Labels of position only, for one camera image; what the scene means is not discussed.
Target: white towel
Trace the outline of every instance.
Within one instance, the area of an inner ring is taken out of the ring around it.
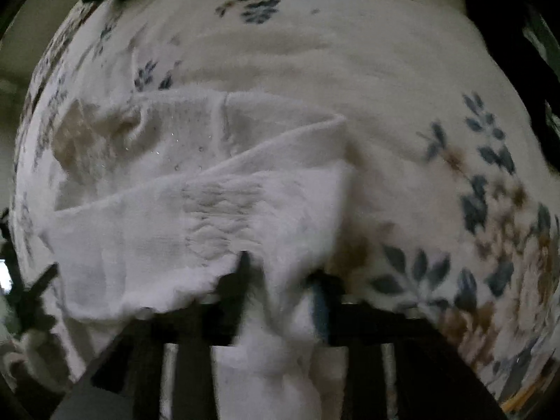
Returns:
[[[65,312],[101,325],[106,342],[144,308],[210,292],[249,250],[264,287],[253,288],[237,345],[216,351],[220,411],[320,419],[303,280],[334,247],[345,144],[343,117],[266,94],[186,88],[73,102],[52,144],[67,177],[43,233]]]

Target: floral bedspread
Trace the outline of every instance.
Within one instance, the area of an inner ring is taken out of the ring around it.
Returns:
[[[73,193],[59,191],[72,153],[56,143],[69,105],[189,84],[343,114],[360,181],[332,270],[378,307],[429,318],[505,411],[546,386],[559,343],[559,181],[462,0],[78,4],[22,114],[11,216],[26,279],[54,261],[41,228]],[[181,170],[160,158],[146,153],[161,175]],[[93,158],[88,168],[92,185],[105,175]],[[134,186],[120,175],[105,194]],[[104,196],[89,193],[80,200]],[[56,309],[60,287],[51,294]],[[78,377],[101,345],[85,356],[63,321],[55,332]]]

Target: white blanket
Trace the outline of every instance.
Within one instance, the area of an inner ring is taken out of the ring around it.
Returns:
[[[254,288],[237,346],[217,350],[222,418],[322,418],[304,280],[326,264],[340,225],[345,120],[262,93],[195,88],[74,102],[68,112],[71,127],[53,145],[68,174],[61,188],[72,194],[61,194],[44,233],[66,313],[99,325],[184,307],[248,250],[264,288]],[[149,163],[145,151],[160,156]],[[177,162],[183,172],[158,176]],[[256,402],[236,401],[247,397]]]

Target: wall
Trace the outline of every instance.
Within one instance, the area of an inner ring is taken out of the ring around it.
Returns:
[[[27,84],[78,0],[27,0],[0,42],[0,211],[9,204],[13,151]]]

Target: brown flower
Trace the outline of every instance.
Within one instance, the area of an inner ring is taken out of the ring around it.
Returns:
[[[506,185],[503,182],[503,179],[499,179],[494,183],[494,189],[492,191],[492,197],[494,199],[498,199],[500,196],[507,196],[508,190],[506,190]]]
[[[440,332],[474,371],[493,359],[498,334],[492,327],[493,315],[494,304],[487,302],[472,314],[449,308],[440,319]]]
[[[482,260],[488,259],[489,255],[492,254],[492,245],[490,243],[484,243],[482,241],[475,242],[478,251],[478,257]]]
[[[523,208],[525,202],[527,202],[527,192],[523,185],[517,185],[516,188],[513,189],[512,196],[513,204],[518,208]]]
[[[448,148],[442,152],[443,160],[455,173],[463,172],[463,152],[457,148]]]

